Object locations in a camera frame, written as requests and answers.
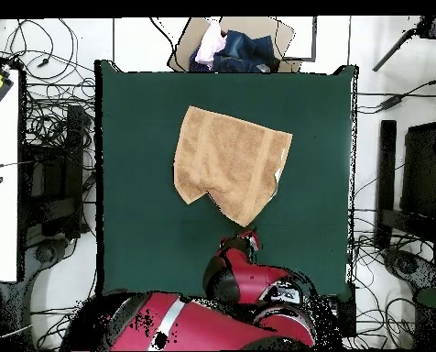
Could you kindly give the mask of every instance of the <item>brown towel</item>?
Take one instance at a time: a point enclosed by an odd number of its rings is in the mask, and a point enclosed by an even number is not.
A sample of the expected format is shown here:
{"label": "brown towel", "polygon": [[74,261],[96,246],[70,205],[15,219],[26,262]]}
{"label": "brown towel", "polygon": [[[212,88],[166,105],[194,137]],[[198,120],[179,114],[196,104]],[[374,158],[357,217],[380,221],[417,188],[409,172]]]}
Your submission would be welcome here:
{"label": "brown towel", "polygon": [[248,226],[276,194],[291,134],[190,106],[180,128],[174,185],[187,203],[208,193]]}

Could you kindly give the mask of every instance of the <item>tripod leg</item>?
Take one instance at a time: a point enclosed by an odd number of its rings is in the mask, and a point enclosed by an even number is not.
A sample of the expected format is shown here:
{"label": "tripod leg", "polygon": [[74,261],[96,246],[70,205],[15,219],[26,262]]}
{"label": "tripod leg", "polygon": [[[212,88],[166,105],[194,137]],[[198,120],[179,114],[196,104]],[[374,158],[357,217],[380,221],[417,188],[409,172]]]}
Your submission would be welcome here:
{"label": "tripod leg", "polygon": [[417,32],[417,29],[412,28],[409,31],[405,32],[402,37],[396,42],[394,46],[392,46],[392,49],[387,52],[387,54],[383,57],[382,60],[380,60],[377,65],[373,68],[373,72],[377,72],[381,67],[387,62],[387,60],[392,57],[392,55],[400,49],[400,46],[402,46],[407,40],[412,38],[415,33]]}

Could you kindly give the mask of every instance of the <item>green table surface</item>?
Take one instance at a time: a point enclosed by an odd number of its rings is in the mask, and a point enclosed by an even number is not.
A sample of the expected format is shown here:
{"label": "green table surface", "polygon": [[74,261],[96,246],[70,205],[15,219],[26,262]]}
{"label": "green table surface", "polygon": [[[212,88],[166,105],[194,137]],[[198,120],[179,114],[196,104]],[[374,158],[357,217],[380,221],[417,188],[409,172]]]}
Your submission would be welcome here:
{"label": "green table surface", "polygon": [[257,260],[303,271],[320,293],[346,292],[354,67],[320,75],[100,66],[104,292],[203,294],[202,274],[220,239],[242,230],[208,196],[187,205],[174,187],[190,105],[293,134],[278,194],[252,224],[264,245]]}

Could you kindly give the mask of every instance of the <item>pink cloth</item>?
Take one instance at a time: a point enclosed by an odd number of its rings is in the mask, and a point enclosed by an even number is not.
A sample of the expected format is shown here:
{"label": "pink cloth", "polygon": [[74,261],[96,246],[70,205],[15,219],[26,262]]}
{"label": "pink cloth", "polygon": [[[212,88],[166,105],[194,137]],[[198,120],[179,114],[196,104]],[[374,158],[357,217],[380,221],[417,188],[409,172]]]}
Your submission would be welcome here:
{"label": "pink cloth", "polygon": [[210,26],[203,35],[202,44],[195,61],[207,65],[211,70],[213,68],[213,55],[224,49],[226,46],[226,37],[222,37],[222,29],[217,20],[212,19]]}

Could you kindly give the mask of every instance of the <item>blue cloth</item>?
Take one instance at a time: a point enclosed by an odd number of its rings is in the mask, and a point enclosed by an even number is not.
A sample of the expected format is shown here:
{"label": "blue cloth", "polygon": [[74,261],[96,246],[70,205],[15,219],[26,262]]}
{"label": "blue cloth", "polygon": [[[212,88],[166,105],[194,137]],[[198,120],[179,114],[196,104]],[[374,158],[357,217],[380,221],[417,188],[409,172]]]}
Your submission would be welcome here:
{"label": "blue cloth", "polygon": [[195,57],[197,57],[197,52],[199,51],[199,48],[200,46],[195,49],[195,51],[189,58],[189,72],[212,72],[210,69],[208,69],[207,65],[195,61]]}
{"label": "blue cloth", "polygon": [[229,30],[226,46],[213,56],[214,72],[262,72],[257,65],[270,67],[275,60],[272,38],[251,39],[242,32]]}

